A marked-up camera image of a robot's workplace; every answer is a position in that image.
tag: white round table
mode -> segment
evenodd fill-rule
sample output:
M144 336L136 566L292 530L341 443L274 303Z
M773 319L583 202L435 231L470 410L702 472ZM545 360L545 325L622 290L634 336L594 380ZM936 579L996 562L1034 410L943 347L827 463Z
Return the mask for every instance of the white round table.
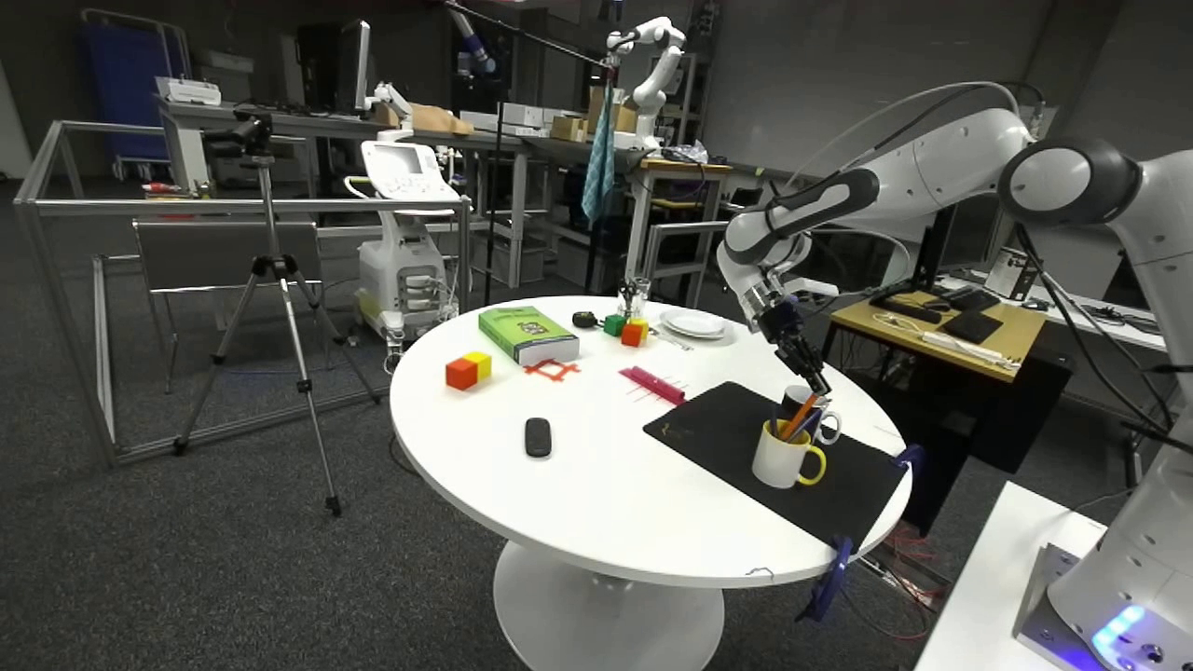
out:
M572 314L615 314L615 297L527 297L572 329ZM579 372L563 380L521 372L461 314L423 336L390 375L390 421L410 464L461 513L507 535L491 601L511 647L531 667L706 667L725 635L719 590L763 590L822 579L833 548L773 513L736 485L706 472L643 425L671 401L630 382L643 366L685 398L740 380L784 398L796 380L773 347L736 319L719 344L653 336L622 347L583 336ZM491 352L491 380L474 390L443 382L443 366ZM842 427L888 454L905 443L890 417L842 372L827 367ZM551 454L531 459L527 417L551 421ZM911 502L904 472L858 554L871 550Z

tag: cable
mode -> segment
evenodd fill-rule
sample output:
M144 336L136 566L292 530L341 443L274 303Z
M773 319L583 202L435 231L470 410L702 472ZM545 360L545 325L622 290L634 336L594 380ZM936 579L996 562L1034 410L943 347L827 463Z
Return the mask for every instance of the cable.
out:
M1014 224L1014 236L1023 238L1026 254L1040 260L1034 236L1028 236L1023 224ZM1059 315L1068 319L1068 329L1069 329L1069 336L1075 336L1084 366L1091 367L1091 375L1096 375L1142 425L1150 425L1151 433L1168 433L1168 427L1155 427L1151 417L1150 417L1144 410L1136 410L1114 380L1105 375L1105 367L1100 367L1096 357L1088 352L1088 344L1084 344L1081 329L1075 325L1069 305L1059 297L1059 290L1055 290L1055 284L1052 284L1049 277L1043 277L1043 290L1049 290L1052 305L1059 309Z
M1055 277L1043 270L1043 284L1052 284L1091 325L1091 331L1100 340L1109 340L1131 360L1131 367L1144 380L1150 393L1155 398L1155 407L1165 412L1165 427L1173 427L1171 407L1160 393L1160 386L1151 382L1150 367Z
M797 165L797 169L791 172L791 178L784 183L784 191L791 191L796 178L797 178L809 165L818 165L827 149L835 149L838 141L845 141L845 136L858 133L860 125L883 119L883 116L890 116L896 109L905 109L905 105L914 105L914 101L939 96L939 94L957 94L957 90L992 90L992 94L1008 96L1008 109L1017 116L1017 96L1014 96L1008 84L998 84L998 83L967 79L967 83L943 83L943 84L931 84L931 90L917 90L917 94L911 94L911 96L900 96L900 101L890 101L890 105L860 116L853 125L838 131L838 133L835 133L833 141L824 141L806 165Z

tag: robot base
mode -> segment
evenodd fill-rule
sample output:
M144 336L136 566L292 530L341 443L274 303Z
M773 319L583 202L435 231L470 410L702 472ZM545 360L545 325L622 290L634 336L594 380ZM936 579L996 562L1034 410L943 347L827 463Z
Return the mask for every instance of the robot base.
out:
M1076 554L1049 545L1037 554L1028 590L1023 595L1014 637L1049 656L1055 667L1109 667L1096 658L1096 653L1059 618L1059 612L1049 601L1049 586L1064 579Z

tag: gray floor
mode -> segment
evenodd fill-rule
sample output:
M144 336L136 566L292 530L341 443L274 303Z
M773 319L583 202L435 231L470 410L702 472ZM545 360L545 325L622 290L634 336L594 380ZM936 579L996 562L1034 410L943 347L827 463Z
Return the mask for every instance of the gray floor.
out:
M521 667L491 618L499 541L388 451L388 412L359 407L326 421L346 513L322 509L306 425L203 447L188 459L111 464L87 437L66 344L54 319L29 238L0 206L0 667ZM87 315L87 258L122 248L115 228L59 236L72 305ZM527 295L583 285L583 254L531 254ZM710 284L710 309L731 309ZM207 367L209 336L182 344L166 386L137 277L111 278L115 351L131 437L175 425ZM322 393L354 380L315 347ZM209 417L297 401L285 329L259 314ZM351 351L381 382L381 351ZM1120 427L1064 401L1023 480L1096 502L1124 487ZM963 571L1004 472L968 463L929 541L904 541L905 566L943 590ZM736 591L712 667L914 667L931 613L870 571L849 571L824 623L796 623L806 590Z

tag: yellow block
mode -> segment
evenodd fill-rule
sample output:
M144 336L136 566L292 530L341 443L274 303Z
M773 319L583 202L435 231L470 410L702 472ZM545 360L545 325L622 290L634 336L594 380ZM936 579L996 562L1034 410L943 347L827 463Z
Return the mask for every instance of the yellow block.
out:
M479 380L491 375L491 357L484 351L470 351L466 357L479 366Z

